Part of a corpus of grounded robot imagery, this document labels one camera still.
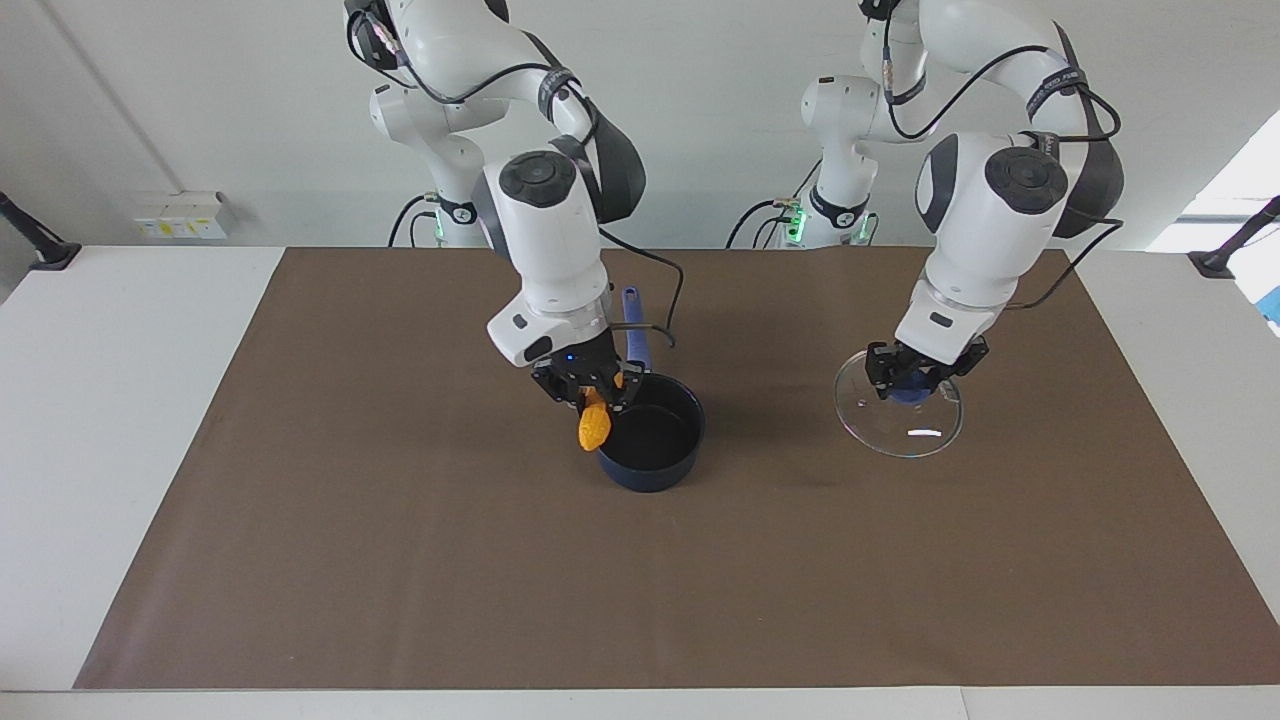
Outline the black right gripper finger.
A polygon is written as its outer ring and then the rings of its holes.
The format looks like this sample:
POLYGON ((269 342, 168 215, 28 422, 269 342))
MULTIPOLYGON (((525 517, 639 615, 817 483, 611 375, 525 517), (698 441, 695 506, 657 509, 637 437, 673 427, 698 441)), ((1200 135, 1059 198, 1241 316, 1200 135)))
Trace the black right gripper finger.
POLYGON ((628 409, 649 374, 645 361, 617 360, 611 370, 611 411, 622 413, 628 409))
POLYGON ((532 380, 557 404, 582 406, 582 387, 576 375, 559 370, 531 370, 532 380))

